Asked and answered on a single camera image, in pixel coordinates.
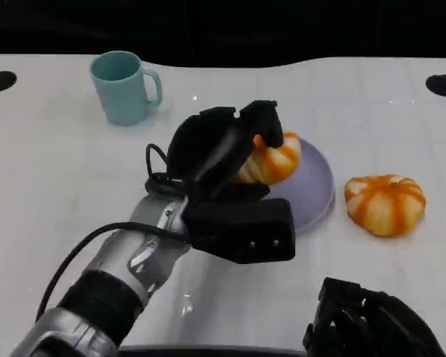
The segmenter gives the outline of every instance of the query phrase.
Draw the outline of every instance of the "black hole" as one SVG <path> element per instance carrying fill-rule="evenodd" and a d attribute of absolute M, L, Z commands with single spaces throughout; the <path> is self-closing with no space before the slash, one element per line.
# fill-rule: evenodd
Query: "black hole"
<path fill-rule="evenodd" d="M 16 83 L 16 74 L 10 71 L 0 71 L 0 91 L 9 89 Z"/>
<path fill-rule="evenodd" d="M 446 74 L 434 74 L 428 77 L 426 87 L 432 93 L 446 97 Z"/>

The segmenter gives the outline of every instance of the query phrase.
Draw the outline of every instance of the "mug handle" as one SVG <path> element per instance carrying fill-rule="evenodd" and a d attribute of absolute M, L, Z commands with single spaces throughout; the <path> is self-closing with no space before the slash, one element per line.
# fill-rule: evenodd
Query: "mug handle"
<path fill-rule="evenodd" d="M 149 101 L 149 102 L 147 102 L 147 104 L 151 108 L 157 108 L 162 103 L 162 82 L 161 82 L 161 78 L 158 76 L 156 71 L 153 71 L 151 69 L 143 69 L 142 70 L 142 75 L 150 76 L 154 80 L 154 82 L 155 82 L 155 87 L 157 89 L 157 99 Z"/>

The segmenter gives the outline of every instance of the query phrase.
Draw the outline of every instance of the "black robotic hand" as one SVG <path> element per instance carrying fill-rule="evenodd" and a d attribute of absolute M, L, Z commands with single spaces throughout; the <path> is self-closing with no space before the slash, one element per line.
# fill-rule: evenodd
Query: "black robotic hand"
<path fill-rule="evenodd" d="M 315 357 L 446 357 L 428 325 L 401 300 L 331 278 L 303 343 Z"/>
<path fill-rule="evenodd" d="M 295 255 L 291 207 L 285 199 L 260 200 L 264 184 L 234 178 L 261 135 L 270 147 L 283 144 L 276 102 L 257 100 L 239 112 L 216 107 L 186 119 L 169 145 L 167 172 L 152 173 L 147 190 L 188 198 L 182 219 L 192 247 L 236 263 L 290 260 Z"/>

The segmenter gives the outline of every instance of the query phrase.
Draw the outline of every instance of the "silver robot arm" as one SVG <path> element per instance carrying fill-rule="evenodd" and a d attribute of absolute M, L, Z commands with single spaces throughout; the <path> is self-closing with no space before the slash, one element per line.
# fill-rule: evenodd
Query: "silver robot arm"
<path fill-rule="evenodd" d="M 139 202 L 131 221 L 184 233 L 181 214 L 186 204 L 186 199 L 151 194 Z M 117 355 L 137 316 L 189 248 L 177 240 L 116 231 L 58 307 L 38 320 L 11 357 Z"/>

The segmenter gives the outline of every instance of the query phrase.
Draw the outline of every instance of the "black cable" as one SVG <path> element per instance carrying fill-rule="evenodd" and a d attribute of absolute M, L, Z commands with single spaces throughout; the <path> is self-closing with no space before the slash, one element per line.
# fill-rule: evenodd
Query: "black cable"
<path fill-rule="evenodd" d="M 58 284 L 58 280 L 61 278 L 62 274 L 65 272 L 71 261 L 87 246 L 94 238 L 100 236 L 101 234 L 109 231 L 114 231 L 116 229 L 123 229 L 126 231 L 138 231 L 144 234 L 154 234 L 160 238 L 174 239 L 181 242 L 190 243 L 190 236 L 186 234 L 178 234 L 170 231 L 165 231 L 164 229 L 154 227 L 153 225 L 145 225 L 143 223 L 137 222 L 116 222 L 109 225 L 104 225 L 101 228 L 88 234 L 81 242 L 79 242 L 68 254 L 68 256 L 62 261 L 61 265 L 58 267 L 54 276 L 51 278 L 50 283 L 46 287 L 45 293 L 43 294 L 42 300 L 39 303 L 38 311 L 36 313 L 36 321 L 38 321 L 45 313 L 46 306 L 50 300 L 51 293 Z"/>
<path fill-rule="evenodd" d="M 146 147 L 146 166 L 147 166 L 147 173 L 149 174 L 149 179 L 152 177 L 152 164 L 150 163 L 150 152 L 154 149 L 157 154 L 161 157 L 162 160 L 164 160 L 165 165 L 167 165 L 167 155 L 165 155 L 165 152 L 162 151 L 160 147 L 158 147 L 155 144 L 148 144 Z"/>

